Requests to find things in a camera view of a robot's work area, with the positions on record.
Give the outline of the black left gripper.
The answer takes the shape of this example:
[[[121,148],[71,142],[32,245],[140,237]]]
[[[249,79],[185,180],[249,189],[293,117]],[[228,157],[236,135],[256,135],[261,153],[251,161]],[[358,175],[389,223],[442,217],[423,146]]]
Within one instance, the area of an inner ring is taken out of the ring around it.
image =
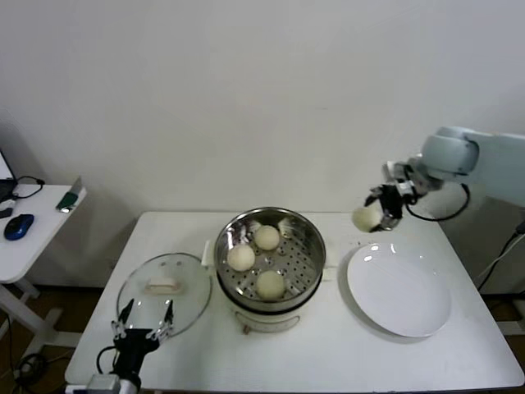
[[[126,307],[118,314],[117,320],[111,322],[113,343],[118,351],[114,371],[118,376],[139,375],[147,354],[153,353],[160,347],[159,340],[166,340],[174,332],[173,300],[169,300],[166,313],[158,328],[126,329],[135,300],[131,299]]]

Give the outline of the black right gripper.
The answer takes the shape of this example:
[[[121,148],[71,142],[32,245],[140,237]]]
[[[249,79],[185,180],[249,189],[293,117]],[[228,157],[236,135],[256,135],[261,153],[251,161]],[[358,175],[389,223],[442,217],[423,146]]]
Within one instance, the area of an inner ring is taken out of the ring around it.
[[[381,220],[377,225],[377,230],[394,230],[403,218],[404,197],[397,186],[383,184],[370,189],[364,205],[370,206],[376,201],[379,201],[381,206]]]

